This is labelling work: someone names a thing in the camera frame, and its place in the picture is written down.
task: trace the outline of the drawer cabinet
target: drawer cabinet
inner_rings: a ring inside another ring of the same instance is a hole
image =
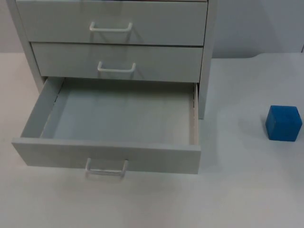
[[[28,165],[197,173],[194,84],[48,79],[21,138]]]
[[[203,46],[206,2],[17,0],[29,41]]]
[[[198,173],[217,0],[7,5],[40,91],[12,142],[27,165]]]
[[[199,82],[203,49],[33,43],[42,76]]]

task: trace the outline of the blue block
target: blue block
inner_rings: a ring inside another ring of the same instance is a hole
[[[266,129],[270,140],[294,142],[302,126],[298,109],[293,106],[270,106]]]

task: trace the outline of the open drawer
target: open drawer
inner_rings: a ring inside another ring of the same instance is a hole
[[[197,173],[197,105],[191,83],[49,78],[12,144],[31,166]]]

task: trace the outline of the white drawer handle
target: white drawer handle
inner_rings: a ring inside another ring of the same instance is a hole
[[[95,22],[91,22],[90,31],[91,32],[130,32],[132,29],[133,23],[129,23],[127,28],[95,28]]]
[[[124,160],[123,163],[123,169],[121,171],[105,171],[105,170],[92,170],[91,169],[91,159],[88,158],[86,160],[85,165],[85,174],[93,174],[93,175],[106,175],[106,176],[118,176],[118,177],[124,177],[125,172],[128,168],[128,160]]]
[[[97,70],[98,70],[99,72],[133,73],[133,72],[135,71],[135,68],[136,68],[136,63],[133,63],[131,69],[128,69],[128,70],[104,69],[104,68],[101,68],[102,65],[103,65],[102,62],[99,62],[99,63],[98,63]]]

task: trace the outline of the drawer front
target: drawer front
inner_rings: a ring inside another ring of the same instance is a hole
[[[203,46],[207,5],[206,2],[17,0],[29,41],[69,43]]]
[[[202,47],[32,44],[42,76],[199,82]]]

